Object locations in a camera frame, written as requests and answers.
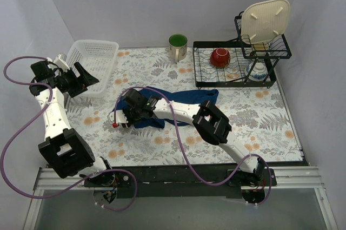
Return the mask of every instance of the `folded cloth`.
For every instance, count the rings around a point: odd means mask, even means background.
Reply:
[[[209,100],[213,104],[216,103],[217,96],[218,96],[218,90],[188,90],[188,91],[180,91],[171,93],[162,89],[154,88],[154,87],[147,87],[155,89],[159,92],[161,92],[163,95],[165,95],[169,100],[184,104],[202,104],[204,100]],[[143,96],[150,98],[151,96],[159,96],[157,93],[149,90],[149,89],[142,89],[139,91]],[[122,110],[123,108],[127,107],[128,104],[121,99],[118,103],[117,110]],[[174,124],[173,120],[165,119],[167,122]],[[178,123],[179,126],[187,126],[187,123]],[[140,122],[134,124],[135,128],[144,128],[147,126],[152,126],[156,128],[164,128],[164,119],[143,119]]]

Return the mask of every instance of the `white plastic basket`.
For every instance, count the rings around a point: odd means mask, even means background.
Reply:
[[[66,63],[79,76],[78,71],[74,67],[74,63],[78,61],[87,72],[99,80],[95,85],[88,87],[88,90],[80,94],[80,96],[103,97],[105,95],[118,49],[119,44],[116,42],[96,40],[79,40],[74,42],[67,54]]]

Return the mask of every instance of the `red bowl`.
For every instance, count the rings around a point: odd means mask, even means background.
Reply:
[[[216,68],[224,68],[228,65],[230,54],[226,49],[217,48],[210,56],[210,63]]]

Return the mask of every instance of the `blue and white bowl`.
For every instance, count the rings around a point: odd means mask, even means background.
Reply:
[[[254,63],[251,62],[244,70],[245,75],[248,75],[252,65]],[[251,79],[252,81],[263,81],[264,78],[267,76],[268,71],[266,66],[262,63],[262,62],[257,62],[253,68],[253,70],[251,71],[251,74],[249,76],[249,79]]]

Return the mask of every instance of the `leaf pattern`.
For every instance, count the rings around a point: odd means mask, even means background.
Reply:
[[[95,156],[112,166],[185,164],[174,126],[164,129],[113,128],[107,115],[120,92],[133,86],[152,86],[170,92],[195,87],[192,50],[174,63],[167,48],[122,49],[103,98],[75,97],[68,106],[70,125],[90,145]],[[274,84],[267,88],[219,88],[216,105],[230,119],[237,138],[266,161],[297,161],[301,153]],[[233,162],[220,147],[205,143],[193,126],[179,128],[192,164]]]

